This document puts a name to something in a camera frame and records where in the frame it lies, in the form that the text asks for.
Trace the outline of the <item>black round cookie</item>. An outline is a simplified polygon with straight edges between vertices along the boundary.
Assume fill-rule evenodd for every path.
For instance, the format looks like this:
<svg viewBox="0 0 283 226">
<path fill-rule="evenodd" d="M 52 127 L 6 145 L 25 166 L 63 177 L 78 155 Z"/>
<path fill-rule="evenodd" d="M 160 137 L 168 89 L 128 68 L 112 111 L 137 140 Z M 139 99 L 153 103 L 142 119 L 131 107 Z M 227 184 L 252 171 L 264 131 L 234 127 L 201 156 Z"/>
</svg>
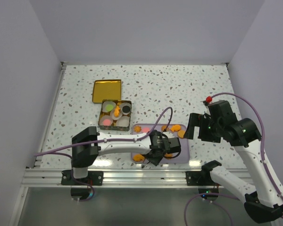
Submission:
<svg viewBox="0 0 283 226">
<path fill-rule="evenodd" d="M 122 112 L 123 112 L 123 114 L 127 115 L 127 114 L 130 113 L 130 111 L 131 111 L 130 106 L 125 105 L 125 106 L 122 107 Z"/>
</svg>

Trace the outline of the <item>gold cookie tin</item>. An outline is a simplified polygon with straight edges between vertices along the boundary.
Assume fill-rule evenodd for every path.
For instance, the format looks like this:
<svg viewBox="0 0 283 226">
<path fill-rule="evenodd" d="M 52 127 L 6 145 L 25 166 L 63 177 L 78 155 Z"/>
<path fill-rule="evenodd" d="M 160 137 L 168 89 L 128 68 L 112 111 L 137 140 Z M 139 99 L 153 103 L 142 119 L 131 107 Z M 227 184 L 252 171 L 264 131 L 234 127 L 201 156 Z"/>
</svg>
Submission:
<svg viewBox="0 0 283 226">
<path fill-rule="evenodd" d="M 103 100 L 98 126 L 101 130 L 129 131 L 133 104 L 125 100 Z"/>
</svg>

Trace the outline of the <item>small orange fish cookie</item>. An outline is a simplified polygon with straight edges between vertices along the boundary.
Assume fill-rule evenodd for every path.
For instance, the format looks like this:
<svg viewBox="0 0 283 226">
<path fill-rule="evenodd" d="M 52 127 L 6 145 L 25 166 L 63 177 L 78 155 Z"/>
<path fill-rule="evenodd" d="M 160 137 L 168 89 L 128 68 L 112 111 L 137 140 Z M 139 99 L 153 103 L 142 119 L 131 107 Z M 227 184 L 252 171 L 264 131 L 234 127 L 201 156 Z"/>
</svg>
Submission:
<svg viewBox="0 0 283 226">
<path fill-rule="evenodd" d="M 115 107 L 113 115 L 115 118 L 120 116 L 120 107 L 118 105 Z"/>
</svg>

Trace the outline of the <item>green round cookie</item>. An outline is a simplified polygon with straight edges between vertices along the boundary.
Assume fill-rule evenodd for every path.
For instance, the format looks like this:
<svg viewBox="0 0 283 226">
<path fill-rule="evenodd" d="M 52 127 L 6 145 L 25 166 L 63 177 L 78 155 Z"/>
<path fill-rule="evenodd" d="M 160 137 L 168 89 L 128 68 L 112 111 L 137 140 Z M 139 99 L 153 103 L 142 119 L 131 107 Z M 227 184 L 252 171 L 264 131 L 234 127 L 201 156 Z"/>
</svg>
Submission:
<svg viewBox="0 0 283 226">
<path fill-rule="evenodd" d="M 111 110 L 113 110 L 113 108 L 114 108 L 113 105 L 108 104 L 108 105 L 105 106 L 105 111 L 106 111 L 106 112 L 110 112 Z"/>
</svg>

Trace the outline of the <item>gold tin lid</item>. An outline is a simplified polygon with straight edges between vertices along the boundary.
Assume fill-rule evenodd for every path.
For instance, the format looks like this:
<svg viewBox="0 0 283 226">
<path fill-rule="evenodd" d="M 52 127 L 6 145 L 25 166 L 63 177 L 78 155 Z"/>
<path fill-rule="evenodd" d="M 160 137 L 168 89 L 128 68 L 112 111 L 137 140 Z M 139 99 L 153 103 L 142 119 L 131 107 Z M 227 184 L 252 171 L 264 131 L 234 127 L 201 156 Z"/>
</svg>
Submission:
<svg viewBox="0 0 283 226">
<path fill-rule="evenodd" d="M 122 96 L 121 80 L 96 80 L 92 91 L 92 102 L 102 103 L 103 100 L 120 100 Z"/>
</svg>

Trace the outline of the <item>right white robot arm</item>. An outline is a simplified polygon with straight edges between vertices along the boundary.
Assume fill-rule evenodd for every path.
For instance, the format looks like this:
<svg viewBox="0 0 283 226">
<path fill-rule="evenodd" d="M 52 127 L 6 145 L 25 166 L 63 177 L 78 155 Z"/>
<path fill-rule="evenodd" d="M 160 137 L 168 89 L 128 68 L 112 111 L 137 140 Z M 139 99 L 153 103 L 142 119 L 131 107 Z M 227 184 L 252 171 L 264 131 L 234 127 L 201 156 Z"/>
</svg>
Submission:
<svg viewBox="0 0 283 226">
<path fill-rule="evenodd" d="M 195 127 L 202 141 L 227 141 L 243 160 L 252 178 L 250 185 L 232 174 L 218 161 L 210 161 L 198 173 L 186 172 L 187 182 L 199 186 L 221 185 L 236 196 L 256 223 L 275 221 L 283 216 L 283 185 L 273 170 L 264 149 L 263 138 L 249 118 L 238 120 L 228 101 L 206 104 L 209 113 L 191 113 L 184 135 L 193 139 Z"/>
</svg>

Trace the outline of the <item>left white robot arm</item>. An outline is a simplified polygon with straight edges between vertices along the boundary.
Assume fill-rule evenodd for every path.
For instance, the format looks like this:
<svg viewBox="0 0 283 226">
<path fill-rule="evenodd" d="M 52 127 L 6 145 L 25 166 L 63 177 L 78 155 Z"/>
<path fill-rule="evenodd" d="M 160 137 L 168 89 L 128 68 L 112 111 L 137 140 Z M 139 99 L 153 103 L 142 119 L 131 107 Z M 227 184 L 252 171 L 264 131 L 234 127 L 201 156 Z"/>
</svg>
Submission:
<svg viewBox="0 0 283 226">
<path fill-rule="evenodd" d="M 72 179 L 78 185 L 88 181 L 88 167 L 97 157 L 112 153 L 138 153 L 157 166 L 166 154 L 181 153 L 180 140 L 155 129 L 134 135 L 111 135 L 90 126 L 72 138 Z"/>
</svg>

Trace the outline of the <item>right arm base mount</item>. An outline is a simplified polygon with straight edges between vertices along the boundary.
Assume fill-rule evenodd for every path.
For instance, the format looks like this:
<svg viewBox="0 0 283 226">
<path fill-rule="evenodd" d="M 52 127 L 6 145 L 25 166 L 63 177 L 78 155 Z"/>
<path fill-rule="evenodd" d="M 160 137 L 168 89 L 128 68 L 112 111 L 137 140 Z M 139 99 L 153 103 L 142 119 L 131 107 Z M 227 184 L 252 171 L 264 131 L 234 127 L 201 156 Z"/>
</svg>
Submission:
<svg viewBox="0 0 283 226">
<path fill-rule="evenodd" d="M 218 166 L 222 164 L 213 160 L 202 165 L 200 171 L 186 171 L 187 186 L 214 186 L 216 183 L 212 180 L 210 173 Z"/>
</svg>

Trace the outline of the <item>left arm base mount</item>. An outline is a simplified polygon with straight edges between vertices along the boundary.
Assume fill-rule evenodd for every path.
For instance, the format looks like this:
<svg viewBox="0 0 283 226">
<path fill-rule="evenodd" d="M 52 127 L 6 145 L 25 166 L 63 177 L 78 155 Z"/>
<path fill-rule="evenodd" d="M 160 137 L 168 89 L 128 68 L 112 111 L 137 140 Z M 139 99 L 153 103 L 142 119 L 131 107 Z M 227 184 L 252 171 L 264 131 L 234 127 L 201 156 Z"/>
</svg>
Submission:
<svg viewBox="0 0 283 226">
<path fill-rule="evenodd" d="M 87 167 L 64 170 L 62 171 L 61 185 L 101 186 L 103 181 L 103 174 L 103 171 L 89 171 Z"/>
</svg>

